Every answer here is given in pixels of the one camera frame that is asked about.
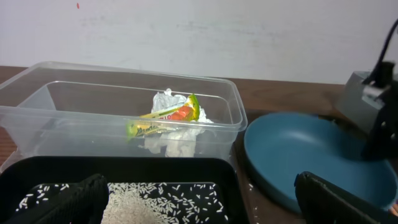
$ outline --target black tray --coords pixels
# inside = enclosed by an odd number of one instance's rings
[[[38,185],[77,183],[97,173],[108,182],[214,183],[228,216],[225,223],[249,223],[235,172],[221,159],[44,156],[19,161],[0,175],[0,222],[13,216]]]

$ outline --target yellow wrapper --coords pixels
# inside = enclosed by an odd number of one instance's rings
[[[183,111],[184,106],[190,108],[190,110]],[[187,100],[184,103],[178,103],[176,105],[169,106],[166,109],[142,115],[140,116],[140,118],[159,118],[159,119],[173,119],[180,121],[197,121],[199,119],[199,113],[200,113],[200,107],[198,99],[194,94],[192,94],[188,96]]]
[[[134,124],[133,121],[129,121],[126,125],[126,132],[129,138],[143,137],[145,135],[164,133],[169,131],[175,131],[175,129],[163,126]]]
[[[189,95],[184,103],[169,106],[166,109],[156,111],[155,113],[145,114],[140,118],[173,119],[181,121],[197,121],[200,114],[198,100],[194,94]],[[175,128],[165,126],[153,126],[134,124],[129,121],[126,125],[126,132],[129,138],[143,137],[151,134],[165,133],[175,131]]]

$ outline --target uncooked white rice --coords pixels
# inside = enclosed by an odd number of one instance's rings
[[[177,223],[175,217],[169,217],[162,213],[171,210],[171,206],[175,205],[172,201],[162,202],[159,198],[144,199],[140,196],[140,192],[151,192],[147,185],[127,184],[127,183],[111,183],[108,184],[109,202],[104,211],[102,224],[168,224]]]

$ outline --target blue dish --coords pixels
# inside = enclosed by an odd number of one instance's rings
[[[250,124],[244,147],[252,177],[276,202],[300,213],[296,175],[309,171],[378,208],[397,200],[397,176],[387,161],[364,161],[364,141],[316,116],[274,113]]]

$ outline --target brown table surface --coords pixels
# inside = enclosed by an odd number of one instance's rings
[[[0,66],[0,83],[25,68]],[[343,85],[279,82],[230,78],[238,87],[249,123],[261,115],[275,111],[298,111],[344,118],[333,109],[334,102],[343,91]],[[234,147],[236,168],[241,191],[251,223],[304,223],[293,214],[270,201],[252,183],[243,166],[243,133]],[[16,150],[8,133],[0,128],[0,165]]]

